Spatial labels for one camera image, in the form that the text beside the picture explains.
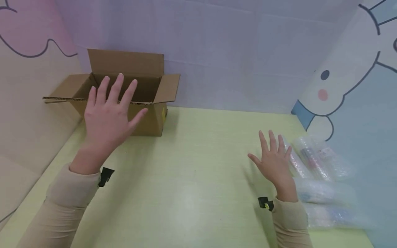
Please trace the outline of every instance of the cartoon character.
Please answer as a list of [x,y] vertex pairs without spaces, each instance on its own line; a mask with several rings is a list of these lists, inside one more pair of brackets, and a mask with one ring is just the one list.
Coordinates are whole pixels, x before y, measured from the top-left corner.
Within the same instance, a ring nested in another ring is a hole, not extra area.
[[334,132],[330,115],[375,66],[397,73],[397,1],[383,0],[371,8],[362,4],[358,7],[340,41],[315,71],[311,84],[292,110],[309,134],[324,140],[329,140]]
[[0,40],[16,54],[39,57],[51,41],[65,56],[77,55],[54,0],[5,0],[4,4],[0,6]]

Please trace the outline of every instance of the cardboard box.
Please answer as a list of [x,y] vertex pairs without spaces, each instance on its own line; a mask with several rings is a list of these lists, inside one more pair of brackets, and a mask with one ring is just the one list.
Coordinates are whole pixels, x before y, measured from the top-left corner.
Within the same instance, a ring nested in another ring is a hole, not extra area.
[[139,110],[148,108],[144,119],[132,135],[161,136],[167,115],[167,102],[173,102],[178,90],[180,74],[164,75],[164,55],[136,52],[88,49],[90,74],[69,75],[46,97],[45,103],[70,102],[84,118],[91,86],[99,87],[105,76],[110,77],[110,87],[119,73],[124,74],[124,83],[119,100],[133,79],[138,80],[137,89],[128,109],[131,120]]

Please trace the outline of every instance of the wrist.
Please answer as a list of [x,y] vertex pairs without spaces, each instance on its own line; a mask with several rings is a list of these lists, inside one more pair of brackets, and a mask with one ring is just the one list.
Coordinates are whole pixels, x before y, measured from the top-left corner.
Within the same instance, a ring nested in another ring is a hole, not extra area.
[[295,181],[292,177],[284,180],[281,183],[275,184],[277,191],[277,198],[283,202],[297,202],[298,194],[295,186]]
[[82,175],[96,174],[111,153],[112,151],[100,146],[84,142],[70,164],[69,170]]

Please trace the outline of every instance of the cartoon eye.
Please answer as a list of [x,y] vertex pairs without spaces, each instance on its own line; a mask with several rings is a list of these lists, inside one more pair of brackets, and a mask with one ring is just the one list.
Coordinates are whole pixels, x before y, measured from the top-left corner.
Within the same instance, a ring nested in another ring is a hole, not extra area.
[[330,72],[328,70],[325,70],[321,73],[321,80],[326,80],[330,76]]

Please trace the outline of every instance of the wrapped item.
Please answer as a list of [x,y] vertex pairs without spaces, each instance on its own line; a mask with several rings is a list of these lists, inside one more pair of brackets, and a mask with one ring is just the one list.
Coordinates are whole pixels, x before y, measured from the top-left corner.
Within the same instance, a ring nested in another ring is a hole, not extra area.
[[[284,148],[287,151],[290,144],[287,142],[287,139],[283,136],[284,140]],[[313,179],[313,174],[307,169],[307,167],[302,162],[301,158],[295,152],[294,149],[291,151],[291,156],[289,159],[290,170],[294,177],[308,178]]]
[[354,209],[319,204],[304,204],[309,228],[371,228],[369,220]]
[[352,187],[343,183],[294,178],[301,202],[353,206],[357,204]]
[[341,181],[353,176],[352,166],[337,155],[324,140],[318,140],[314,136],[311,139],[313,140],[313,148],[327,170],[332,174],[333,179]]
[[299,137],[294,140],[293,145],[315,178],[333,181],[331,173],[327,170],[326,165],[315,151],[313,141],[310,137]]

